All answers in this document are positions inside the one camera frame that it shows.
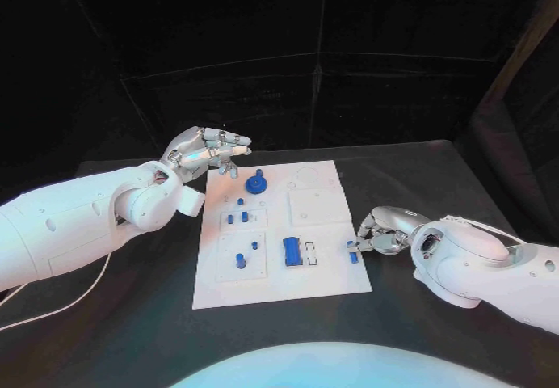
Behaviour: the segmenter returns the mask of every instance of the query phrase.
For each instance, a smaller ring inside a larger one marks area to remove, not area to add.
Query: white board
[[[267,188],[253,195],[244,181],[257,168]],[[290,267],[282,245],[288,237],[299,239],[302,262]],[[361,254],[352,264],[345,251],[354,239],[332,161],[242,167],[236,180],[208,171],[191,308],[370,292]]]

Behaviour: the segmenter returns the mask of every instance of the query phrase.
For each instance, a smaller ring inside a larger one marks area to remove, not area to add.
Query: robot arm
[[[178,210],[195,216],[203,194],[182,186],[208,169],[236,178],[230,156],[247,137],[193,127],[158,162],[90,175],[21,194],[0,207],[0,291],[73,271],[158,230]]]
[[[505,247],[488,231],[520,244]],[[485,301],[515,320],[559,334],[559,248],[525,243],[460,217],[429,221],[406,209],[374,208],[348,251],[394,255],[406,247],[413,277],[440,299],[462,308]]]

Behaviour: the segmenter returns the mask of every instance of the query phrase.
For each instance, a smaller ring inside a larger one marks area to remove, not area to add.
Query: black table
[[[456,214],[512,232],[452,144],[430,141],[253,152],[240,166],[335,160],[358,226],[375,205],[429,218]],[[77,175],[142,161],[84,162]],[[191,186],[204,190],[201,177]],[[191,310],[201,215],[113,252],[87,297],[63,313],[0,332],[0,386],[168,386],[218,360],[278,344],[348,341],[439,357],[520,386],[559,385],[559,336],[489,304],[463,310],[412,278],[409,252],[364,254],[371,293]],[[0,324],[72,302],[103,260],[30,284]]]

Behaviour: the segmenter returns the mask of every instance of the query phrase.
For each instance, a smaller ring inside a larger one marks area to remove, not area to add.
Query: screw hole
[[[548,272],[553,272],[556,270],[556,264],[550,260],[547,260],[544,262],[544,268],[547,269]]]

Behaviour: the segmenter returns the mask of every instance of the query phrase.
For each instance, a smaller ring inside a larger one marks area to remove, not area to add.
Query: blue rectangular block
[[[285,246],[285,265],[288,267],[302,265],[299,239],[296,237],[286,237],[282,240],[282,245]]]

